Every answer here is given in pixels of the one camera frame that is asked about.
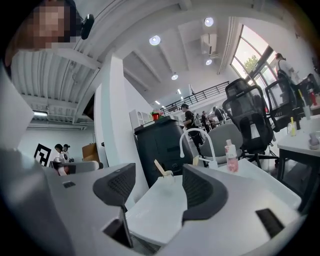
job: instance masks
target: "air conditioner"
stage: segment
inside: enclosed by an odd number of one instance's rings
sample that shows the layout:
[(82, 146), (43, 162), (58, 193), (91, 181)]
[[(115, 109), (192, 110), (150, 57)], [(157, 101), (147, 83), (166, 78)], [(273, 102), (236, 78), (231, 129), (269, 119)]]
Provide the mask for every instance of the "air conditioner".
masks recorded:
[(203, 55), (216, 56), (217, 34), (204, 34), (201, 36), (201, 51)]

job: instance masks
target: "ceiling light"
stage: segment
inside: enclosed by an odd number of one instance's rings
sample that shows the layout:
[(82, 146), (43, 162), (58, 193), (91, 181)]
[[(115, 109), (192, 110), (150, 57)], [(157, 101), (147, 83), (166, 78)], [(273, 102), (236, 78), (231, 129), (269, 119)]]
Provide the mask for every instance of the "ceiling light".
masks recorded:
[(211, 63), (212, 63), (212, 59), (208, 59), (208, 60), (205, 62), (205, 64), (206, 64), (207, 66), (209, 66)]
[(207, 27), (211, 27), (214, 24), (214, 19), (209, 17), (204, 20), (204, 25)]
[(33, 111), (33, 114), (40, 117), (46, 117), (48, 115), (48, 113), (44, 111)]
[(174, 75), (173, 75), (173, 76), (171, 76), (171, 79), (172, 79), (172, 80), (177, 80), (177, 79), (178, 79), (178, 77), (179, 77), (179, 76), (178, 76), (176, 73), (174, 73)]
[(159, 36), (155, 35), (154, 37), (151, 37), (149, 39), (149, 43), (152, 45), (152, 46), (157, 46), (158, 44), (160, 44), (161, 42), (161, 39)]

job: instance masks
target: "cardboard box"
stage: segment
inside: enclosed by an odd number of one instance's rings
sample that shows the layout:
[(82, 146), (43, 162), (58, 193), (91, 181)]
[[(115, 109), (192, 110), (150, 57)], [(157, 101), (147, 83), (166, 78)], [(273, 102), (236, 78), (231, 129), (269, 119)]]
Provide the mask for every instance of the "cardboard box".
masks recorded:
[(85, 162), (86, 161), (97, 161), (98, 163), (100, 162), (96, 143), (92, 143), (82, 147), (82, 155), (83, 155), (83, 161)]

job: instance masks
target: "black mesh office chair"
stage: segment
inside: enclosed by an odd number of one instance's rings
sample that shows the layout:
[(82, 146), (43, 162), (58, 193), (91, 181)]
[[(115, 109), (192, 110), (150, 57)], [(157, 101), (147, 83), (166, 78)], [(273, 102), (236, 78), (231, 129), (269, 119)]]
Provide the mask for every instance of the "black mesh office chair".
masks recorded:
[(249, 87), (250, 85), (248, 85), (243, 78), (238, 78), (225, 88), (226, 97), (229, 98), (233, 95), (237, 95)]
[(286, 128), (291, 117), (296, 121), (303, 115), (303, 109), (298, 106), (296, 92), (286, 79), (274, 81), (265, 88), (269, 103), (269, 117), (272, 119), (272, 129), (277, 133)]
[(251, 154), (245, 156), (250, 157), (250, 162), (256, 161), (258, 167), (261, 168), (260, 159), (279, 161), (277, 156), (260, 155), (265, 153), (273, 139), (274, 132), (266, 115), (263, 92), (259, 86), (248, 86), (238, 94), (228, 97), (222, 106), (241, 132), (242, 149)]

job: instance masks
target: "large window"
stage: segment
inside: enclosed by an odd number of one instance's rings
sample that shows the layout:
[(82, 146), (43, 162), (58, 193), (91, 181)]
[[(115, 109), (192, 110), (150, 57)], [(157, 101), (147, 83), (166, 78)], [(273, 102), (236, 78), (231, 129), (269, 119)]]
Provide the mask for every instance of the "large window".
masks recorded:
[(262, 89), (276, 81), (276, 52), (257, 33), (242, 26), (231, 66), (249, 85)]

